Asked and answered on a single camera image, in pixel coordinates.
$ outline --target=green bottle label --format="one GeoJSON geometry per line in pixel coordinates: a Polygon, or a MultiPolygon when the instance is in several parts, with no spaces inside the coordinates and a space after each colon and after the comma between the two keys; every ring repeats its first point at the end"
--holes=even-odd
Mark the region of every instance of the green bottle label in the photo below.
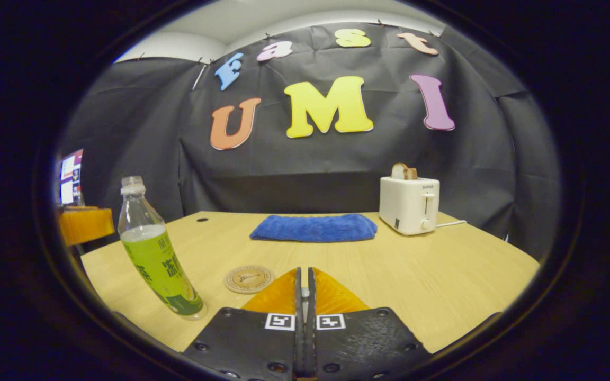
{"type": "Polygon", "coordinates": [[[122,243],[140,276],[171,311],[191,315],[201,310],[204,302],[183,272],[167,231],[144,241],[122,243]]]}

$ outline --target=yellow letter m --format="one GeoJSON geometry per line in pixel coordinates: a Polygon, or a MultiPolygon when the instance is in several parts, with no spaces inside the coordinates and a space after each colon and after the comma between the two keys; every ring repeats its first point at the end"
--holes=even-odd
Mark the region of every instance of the yellow letter m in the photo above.
{"type": "Polygon", "coordinates": [[[291,96],[291,127],[286,130],[289,138],[303,138],[312,135],[314,128],[307,123],[310,114],[317,128],[327,133],[334,120],[336,110],[338,121],[336,131],[364,132],[373,130],[373,121],[366,117],[361,99],[362,77],[341,77],[334,81],[329,94],[324,97],[310,82],[293,84],[284,93],[291,96]]]}

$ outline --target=screw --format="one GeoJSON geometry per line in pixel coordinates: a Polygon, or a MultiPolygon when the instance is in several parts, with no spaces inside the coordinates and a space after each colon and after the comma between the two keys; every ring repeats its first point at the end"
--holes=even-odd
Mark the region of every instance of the screw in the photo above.
{"type": "Polygon", "coordinates": [[[286,369],[288,369],[288,367],[281,362],[270,362],[267,367],[269,370],[277,371],[279,373],[284,373],[286,372],[286,369]]]}
{"type": "Polygon", "coordinates": [[[327,373],[336,373],[339,370],[340,370],[339,364],[335,364],[334,362],[332,362],[331,364],[326,364],[324,366],[324,371],[327,373]]]}

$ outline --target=white cable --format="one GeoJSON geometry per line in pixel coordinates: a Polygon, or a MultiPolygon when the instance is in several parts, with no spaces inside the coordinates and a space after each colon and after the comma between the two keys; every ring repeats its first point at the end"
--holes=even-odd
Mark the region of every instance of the white cable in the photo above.
{"type": "Polygon", "coordinates": [[[435,226],[436,228],[440,228],[443,226],[451,226],[451,225],[458,225],[458,224],[465,224],[467,223],[467,221],[465,220],[460,220],[460,221],[456,221],[456,222],[449,222],[448,224],[439,224],[437,226],[435,226]]]}

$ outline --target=foam letter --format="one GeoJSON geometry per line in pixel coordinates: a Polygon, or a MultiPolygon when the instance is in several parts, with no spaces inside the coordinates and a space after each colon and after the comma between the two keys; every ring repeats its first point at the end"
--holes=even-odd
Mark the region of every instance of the foam letter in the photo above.
{"type": "Polygon", "coordinates": [[[227,135],[227,119],[230,113],[235,109],[234,106],[221,107],[213,111],[213,126],[211,126],[211,146],[217,150],[235,149],[244,143],[251,135],[251,130],[254,128],[254,114],[256,106],[261,103],[259,97],[252,97],[239,104],[241,108],[241,123],[239,131],[234,135],[227,135]]]}
{"type": "Polygon", "coordinates": [[[322,133],[327,133],[334,120],[336,110],[339,132],[364,132],[373,130],[373,121],[366,117],[361,99],[362,77],[339,77],[324,97],[310,82],[293,84],[284,93],[291,96],[291,127],[286,130],[289,138],[312,135],[314,128],[307,123],[307,114],[322,133]]]}
{"type": "Polygon", "coordinates": [[[227,87],[235,81],[235,79],[239,78],[239,73],[236,72],[241,67],[241,62],[239,58],[242,58],[244,53],[237,53],[232,58],[230,58],[227,62],[223,63],[222,67],[216,70],[216,75],[220,78],[220,91],[227,89],[227,87]]]}
{"type": "Polygon", "coordinates": [[[288,56],[289,54],[293,53],[293,50],[291,50],[291,45],[293,45],[291,41],[279,41],[272,45],[265,46],[262,53],[258,54],[256,59],[259,61],[267,61],[271,60],[272,58],[288,56]]]}
{"type": "Polygon", "coordinates": [[[338,29],[334,36],[338,38],[338,45],[346,48],[371,45],[369,37],[365,37],[366,33],[359,29],[338,29]]]}
{"type": "Polygon", "coordinates": [[[397,34],[397,37],[405,39],[406,42],[409,43],[409,45],[417,51],[422,51],[423,53],[430,54],[432,56],[436,56],[437,54],[439,54],[438,50],[434,48],[429,48],[427,45],[425,45],[428,40],[422,37],[418,37],[413,33],[399,33],[397,34]]]}
{"type": "Polygon", "coordinates": [[[430,130],[453,130],[455,123],[448,117],[444,98],[439,91],[440,80],[420,74],[411,75],[410,78],[418,84],[420,92],[423,94],[425,109],[428,114],[423,120],[425,127],[430,130]]]}

